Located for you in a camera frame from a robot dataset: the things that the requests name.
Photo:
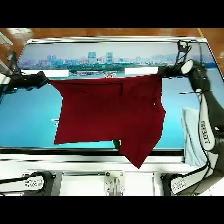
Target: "blue table surface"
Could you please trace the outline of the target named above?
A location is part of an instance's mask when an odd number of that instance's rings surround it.
[[[208,69],[208,76],[215,97],[224,106],[224,83],[218,68]],[[155,150],[183,149],[182,109],[184,107],[199,108],[198,99],[196,94],[179,94],[192,91],[187,78],[163,79],[162,81],[162,103],[166,116],[163,134]],[[14,94],[5,95],[0,105],[0,146],[114,148],[111,141],[54,145],[57,127],[51,119],[59,118],[61,103],[60,93],[49,84],[29,92],[19,89]]]

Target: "brown wooden surface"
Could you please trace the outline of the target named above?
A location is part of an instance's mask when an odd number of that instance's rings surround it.
[[[222,73],[224,73],[224,28],[29,28],[12,33],[10,28],[0,28],[13,46],[0,44],[0,59],[7,64],[9,49],[21,54],[27,40],[31,38],[69,37],[69,36],[204,36],[208,39]]]

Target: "dark red t-shirt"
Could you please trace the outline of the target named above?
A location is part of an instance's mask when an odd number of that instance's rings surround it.
[[[140,168],[162,135],[162,78],[51,80],[62,95],[55,144],[121,140],[120,153]]]

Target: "logo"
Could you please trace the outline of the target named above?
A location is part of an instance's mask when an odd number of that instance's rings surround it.
[[[201,132],[205,143],[210,143],[208,138],[208,132],[206,130],[205,121],[201,121]]]

